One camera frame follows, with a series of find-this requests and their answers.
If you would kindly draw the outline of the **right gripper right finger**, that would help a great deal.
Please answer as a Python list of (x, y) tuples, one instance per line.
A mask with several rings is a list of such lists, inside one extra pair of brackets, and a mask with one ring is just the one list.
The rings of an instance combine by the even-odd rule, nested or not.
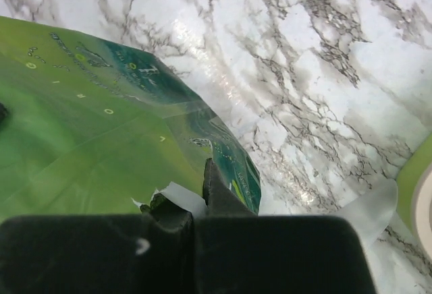
[(258, 216), (205, 165), (194, 226), (197, 293), (374, 293), (358, 235), (332, 215)]

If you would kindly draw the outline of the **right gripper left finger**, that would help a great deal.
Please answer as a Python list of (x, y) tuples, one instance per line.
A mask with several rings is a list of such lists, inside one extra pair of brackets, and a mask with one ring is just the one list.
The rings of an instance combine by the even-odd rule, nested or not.
[(201, 200), (138, 214), (15, 216), (1, 224), (2, 293), (191, 293)]

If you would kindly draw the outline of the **translucent plastic scoop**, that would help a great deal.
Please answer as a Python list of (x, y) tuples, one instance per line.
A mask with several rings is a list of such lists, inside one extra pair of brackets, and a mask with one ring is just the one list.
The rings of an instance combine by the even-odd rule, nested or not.
[(362, 247), (368, 249), (389, 226), (397, 203), (397, 183), (386, 179), (330, 215), (347, 221), (356, 231)]

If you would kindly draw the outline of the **green litter bag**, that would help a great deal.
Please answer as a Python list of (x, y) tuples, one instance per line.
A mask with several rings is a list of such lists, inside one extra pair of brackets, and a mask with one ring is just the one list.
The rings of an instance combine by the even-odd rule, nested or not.
[(1, 18), (1, 218), (128, 214), (212, 159), (252, 212), (260, 177), (219, 116), (154, 55)]

